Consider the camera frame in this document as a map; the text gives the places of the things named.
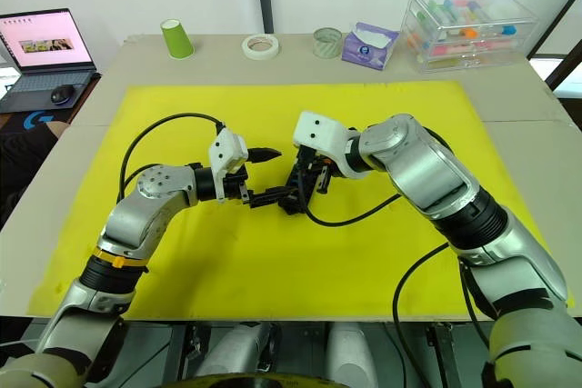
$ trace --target plastic storage box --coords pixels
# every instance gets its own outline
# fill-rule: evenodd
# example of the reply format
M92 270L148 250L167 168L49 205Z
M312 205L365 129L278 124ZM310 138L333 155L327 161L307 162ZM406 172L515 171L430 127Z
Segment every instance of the plastic storage box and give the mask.
M430 72L509 64L536 24L516 0L409 0L402 35Z

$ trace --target laptop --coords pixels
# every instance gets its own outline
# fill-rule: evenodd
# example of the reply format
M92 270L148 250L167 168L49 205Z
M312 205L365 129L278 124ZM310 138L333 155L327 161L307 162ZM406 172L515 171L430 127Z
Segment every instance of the laptop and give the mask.
M68 8L0 15L0 39L22 74L0 100L0 114L71 108L96 73ZM60 85L72 87L55 104Z

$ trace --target computer mouse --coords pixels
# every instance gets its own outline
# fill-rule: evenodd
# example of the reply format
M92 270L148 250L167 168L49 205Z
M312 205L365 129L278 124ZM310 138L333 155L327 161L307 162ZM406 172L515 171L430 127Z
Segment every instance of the computer mouse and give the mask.
M54 104L65 104L75 94L72 85L59 85L51 93L51 102Z

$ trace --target marker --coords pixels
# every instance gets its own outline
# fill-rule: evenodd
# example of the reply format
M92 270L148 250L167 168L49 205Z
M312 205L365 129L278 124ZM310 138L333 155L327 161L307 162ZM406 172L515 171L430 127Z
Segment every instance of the marker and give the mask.
M426 18L426 15L424 15L422 11L418 11L416 13L416 18L418 19L418 22L429 36L431 36L436 31L436 29L430 25L428 19ZM441 35L438 36L438 41L443 41L446 38L447 33L443 32Z
M408 45L410 47L417 48L420 45L423 45L422 38L416 32L410 33L410 36L406 39Z
M444 6L438 5L437 2L434 0L428 1L428 10L436 16L438 21L441 25L444 26L452 26L454 25L453 21L450 18L450 15L447 14L447 10ZM459 34L458 29L447 29L447 33L452 36L457 36Z
M451 14L453 20L455 20L455 23L457 23L457 25L466 24L465 19L461 16L461 13L458 11L457 7L455 6L452 0L445 0L445 2L443 2L443 6L448 11L448 13Z
M468 25L472 25L477 21L477 17L471 13L471 11L467 8L463 8L461 10L463 12L463 18L465 18L465 23Z
M461 29L461 36L465 38L477 38L479 33L472 27L466 27L465 29Z
M433 48L431 56L466 54L473 52L472 45L437 45Z
M517 40L512 38L502 41L483 41L475 43L475 46L486 50L515 49L517 47Z
M487 15L480 4L478 4L475 0L470 0L467 2L467 7L471 10L471 12L481 21L481 23L486 24L491 22L491 17ZM501 35L513 35L517 32L517 29L513 25L500 25L500 26L491 26L493 34L501 34Z

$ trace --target yellow ring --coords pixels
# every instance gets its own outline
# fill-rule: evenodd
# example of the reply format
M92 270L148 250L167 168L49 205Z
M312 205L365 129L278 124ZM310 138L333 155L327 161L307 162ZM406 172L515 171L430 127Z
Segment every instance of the yellow ring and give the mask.
M145 267L149 259L129 259L124 256L118 256L116 254L110 254L109 252L104 252L99 247L96 247L93 251L93 256L99 259L109 262L114 268L122 267Z

